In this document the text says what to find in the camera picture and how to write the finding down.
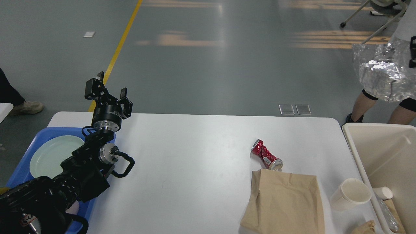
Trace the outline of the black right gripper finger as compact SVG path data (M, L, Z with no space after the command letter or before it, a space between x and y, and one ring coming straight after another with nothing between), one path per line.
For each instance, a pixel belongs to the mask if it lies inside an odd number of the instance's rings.
M410 60L409 60L409 68L416 67L416 36L411 37L410 44L409 44L409 51L410 51Z

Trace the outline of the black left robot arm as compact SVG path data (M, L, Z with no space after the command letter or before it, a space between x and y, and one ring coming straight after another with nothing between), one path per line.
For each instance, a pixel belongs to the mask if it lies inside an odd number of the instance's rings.
M110 95L104 86L102 71L86 82L85 99L94 100L92 124L82 146L71 153L60 166L63 172L54 178L40 176L1 194L2 234L64 234L72 224L81 225L86 234L86 218L69 214L75 201L88 202L110 187L107 178L123 178L135 161L112 144L122 120L131 116L133 104L123 88L120 98Z

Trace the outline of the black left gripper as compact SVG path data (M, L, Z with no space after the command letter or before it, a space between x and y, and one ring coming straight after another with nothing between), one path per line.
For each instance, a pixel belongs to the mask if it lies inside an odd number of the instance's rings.
M122 127L122 119L131 117L133 103L127 98L127 88L120 91L120 100L112 101L112 96L104 85L105 72L86 82L84 97L95 101L92 127L96 130L107 129L117 132Z

